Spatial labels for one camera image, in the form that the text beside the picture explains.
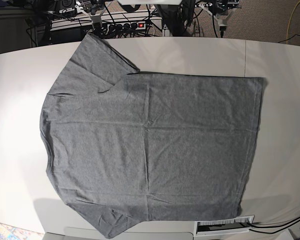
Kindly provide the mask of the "black power strip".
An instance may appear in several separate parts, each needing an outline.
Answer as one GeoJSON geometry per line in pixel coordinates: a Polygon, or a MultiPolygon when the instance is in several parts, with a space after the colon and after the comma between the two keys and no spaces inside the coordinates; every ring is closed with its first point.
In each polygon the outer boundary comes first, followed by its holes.
{"type": "Polygon", "coordinates": [[[95,25],[94,32],[100,35],[119,35],[119,34],[141,34],[148,35],[147,25],[141,22],[111,22],[102,21],[100,25],[95,25]]]}

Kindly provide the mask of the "grey T-shirt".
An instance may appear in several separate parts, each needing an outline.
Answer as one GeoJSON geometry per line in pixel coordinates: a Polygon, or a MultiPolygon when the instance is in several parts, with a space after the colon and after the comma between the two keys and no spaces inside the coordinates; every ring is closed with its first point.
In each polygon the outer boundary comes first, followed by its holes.
{"type": "Polygon", "coordinates": [[[263,86],[261,77],[142,72],[87,34],[42,106],[47,176],[108,239],[142,222],[235,218],[263,86]]]}

